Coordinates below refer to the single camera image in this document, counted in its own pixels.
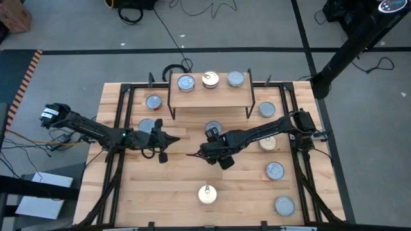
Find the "concrete floor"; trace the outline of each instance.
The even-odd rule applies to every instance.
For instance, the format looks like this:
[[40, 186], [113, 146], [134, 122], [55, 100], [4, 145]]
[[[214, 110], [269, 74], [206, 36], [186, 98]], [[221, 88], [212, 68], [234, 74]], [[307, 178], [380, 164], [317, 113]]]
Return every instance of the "concrete floor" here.
[[[190, 13], [210, 2], [184, 1]], [[169, 1], [159, 1], [156, 9], [177, 43], [184, 47], [302, 47], [297, 23], [289, 0], [237, 0], [238, 11], [222, 7], [213, 20], [209, 13], [188, 17], [179, 7], [169, 9]], [[325, 0], [298, 0], [311, 47], [339, 47], [344, 34], [338, 24], [317, 25], [313, 14]], [[145, 11], [138, 25], [127, 26], [108, 10], [101, 0], [26, 0], [33, 15], [32, 30], [8, 37], [0, 49], [134, 49], [174, 48], [162, 24], [152, 11]], [[407, 16], [383, 41], [384, 46], [411, 46], [411, 16]], [[318, 71], [331, 53], [313, 53]], [[252, 68], [255, 80], [296, 80], [309, 75], [304, 53], [190, 53], [194, 72], [208, 69], [230, 71]], [[387, 56], [396, 67], [364, 74], [350, 65], [333, 82], [326, 98], [336, 135], [345, 180], [357, 223], [411, 227], [411, 161], [407, 141], [411, 128], [411, 53], [367, 53], [355, 63], [371, 68]], [[12, 130], [32, 139], [49, 140], [40, 127], [39, 116], [45, 103], [67, 103], [83, 116], [98, 110], [105, 82], [147, 81], [152, 72], [161, 79], [169, 64], [180, 63], [180, 54], [152, 55], [43, 55], [22, 101]], [[41, 150], [29, 155], [39, 171], [84, 163], [87, 145], [47, 157]], [[19, 174], [33, 173], [21, 150], [3, 150]], [[10, 175], [0, 168], [2, 175]], [[52, 223], [27, 230], [57, 228]]]

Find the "cardboard box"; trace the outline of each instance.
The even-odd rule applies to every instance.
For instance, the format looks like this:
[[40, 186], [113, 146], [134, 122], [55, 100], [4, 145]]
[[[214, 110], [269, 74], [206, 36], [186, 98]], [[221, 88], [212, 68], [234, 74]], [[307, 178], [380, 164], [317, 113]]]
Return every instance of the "cardboard box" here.
[[12, 33], [30, 31], [31, 15], [20, 0], [0, 0], [0, 21]]

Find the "wooden table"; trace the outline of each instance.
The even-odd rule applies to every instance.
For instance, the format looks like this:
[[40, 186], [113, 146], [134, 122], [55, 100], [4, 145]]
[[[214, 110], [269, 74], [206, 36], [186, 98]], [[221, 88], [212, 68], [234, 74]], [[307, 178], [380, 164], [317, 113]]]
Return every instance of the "wooden table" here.
[[[97, 122], [107, 126], [114, 125], [120, 86], [120, 83], [105, 84]], [[294, 87], [299, 108], [309, 111], [316, 127], [321, 129], [310, 83], [298, 81], [294, 82]], [[167, 149], [169, 161], [166, 164], [160, 164], [157, 157], [148, 160], [138, 151], [127, 150], [116, 226], [146, 227], [149, 221], [154, 221], [155, 226], [159, 227], [256, 226], [260, 225], [261, 221], [268, 221], [268, 225], [303, 225], [287, 135], [280, 134], [275, 137], [277, 146], [271, 153], [262, 152], [256, 142], [252, 143], [233, 156], [235, 165], [225, 171], [222, 171], [218, 164], [211, 166], [205, 160], [186, 156], [187, 153], [196, 152], [199, 145], [206, 142], [204, 128], [209, 121], [219, 121], [223, 132], [226, 132], [253, 128], [284, 115], [278, 88], [256, 87], [254, 92], [256, 108], [250, 119], [246, 118], [244, 108], [229, 107], [178, 108], [177, 116], [173, 120], [166, 106], [167, 89], [137, 89], [130, 122], [132, 127], [137, 130], [140, 120], [144, 118], [161, 118], [164, 123], [163, 130], [180, 137], [181, 140]], [[163, 101], [163, 107], [155, 112], [145, 106], [146, 98], [152, 94], [159, 95]], [[287, 97], [289, 107], [292, 108], [288, 93]], [[267, 119], [259, 115], [258, 106], [264, 101], [271, 101], [276, 106], [274, 117]], [[124, 114], [122, 113], [120, 124], [124, 124]], [[315, 141], [315, 146], [328, 152], [326, 143]], [[88, 161], [99, 152], [100, 147], [93, 144]], [[318, 194], [336, 216], [345, 219], [330, 159], [318, 151], [311, 151], [310, 155]], [[100, 155], [85, 170], [74, 223], [80, 222], [86, 216], [100, 196], [106, 166], [104, 160], [105, 155]], [[272, 181], [266, 177], [265, 167], [272, 161], [280, 162], [284, 166], [285, 175], [282, 180]], [[218, 192], [217, 200], [212, 205], [203, 205], [198, 200], [198, 190], [205, 184], [214, 186]], [[273, 209], [275, 199], [282, 195], [294, 200], [296, 210], [290, 217], [282, 217]], [[307, 192], [306, 195], [310, 219], [314, 221], [311, 198]], [[111, 198], [106, 204], [105, 222], [109, 220], [110, 200]]]

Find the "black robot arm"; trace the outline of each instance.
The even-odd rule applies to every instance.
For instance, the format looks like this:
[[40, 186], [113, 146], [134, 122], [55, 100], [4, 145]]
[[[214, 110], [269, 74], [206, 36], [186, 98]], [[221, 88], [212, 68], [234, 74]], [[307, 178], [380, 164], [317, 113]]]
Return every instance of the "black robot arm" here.
[[143, 150], [148, 149], [153, 152], [151, 156], [153, 157], [154, 149], [158, 148], [161, 163], [167, 162], [164, 150], [170, 144], [180, 140], [161, 131], [161, 119], [156, 120], [151, 134], [133, 131], [131, 128], [110, 128], [71, 111], [68, 105], [61, 103], [46, 105], [40, 120], [42, 126], [47, 129], [51, 127], [66, 127], [86, 137], [95, 139], [109, 153], [116, 153], [128, 148], [131, 150], [141, 150], [144, 154]]
[[231, 130], [218, 135], [216, 128], [206, 131], [207, 143], [200, 145], [200, 150], [191, 156], [200, 157], [209, 164], [220, 163], [222, 169], [234, 164], [233, 154], [239, 153], [250, 143], [280, 133], [294, 135], [297, 147], [306, 150], [313, 147], [311, 135], [316, 128], [309, 112], [298, 111], [285, 115], [274, 122], [263, 124], [249, 130]]

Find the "metal can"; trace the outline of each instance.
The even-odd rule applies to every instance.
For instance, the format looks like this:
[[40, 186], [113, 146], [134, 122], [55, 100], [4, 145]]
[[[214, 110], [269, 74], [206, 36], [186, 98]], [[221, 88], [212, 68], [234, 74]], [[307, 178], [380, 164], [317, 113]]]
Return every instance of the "metal can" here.
[[161, 105], [161, 98], [158, 95], [151, 95], [146, 99], [146, 106], [150, 110], [159, 110]]
[[220, 77], [214, 71], [207, 71], [203, 74], [202, 80], [203, 86], [205, 88], [214, 89], [218, 86], [218, 81], [220, 80]]
[[258, 141], [258, 146], [263, 151], [272, 151], [275, 148], [276, 144], [277, 142], [275, 141], [274, 136], [270, 136]]
[[195, 80], [191, 75], [185, 74], [178, 78], [177, 84], [182, 92], [191, 92], [194, 89]]
[[294, 201], [289, 196], [279, 196], [275, 200], [274, 209], [282, 216], [291, 216], [295, 211]]
[[223, 126], [217, 121], [208, 122], [207, 125], [205, 126], [205, 131], [208, 131], [212, 128], [217, 128], [218, 134], [221, 134], [223, 132]]
[[152, 128], [154, 127], [154, 121], [152, 119], [143, 119], [139, 123], [139, 131], [145, 132], [145, 133], [151, 133]]
[[227, 75], [227, 83], [231, 87], [241, 87], [244, 84], [244, 74], [238, 71], [231, 71]]
[[278, 162], [271, 162], [267, 164], [265, 173], [271, 180], [281, 180], [284, 176], [284, 167]]
[[217, 199], [217, 191], [211, 185], [205, 185], [198, 191], [198, 198], [205, 205], [214, 203]]
[[258, 108], [259, 114], [264, 118], [270, 118], [275, 113], [275, 106], [271, 102], [262, 102]]

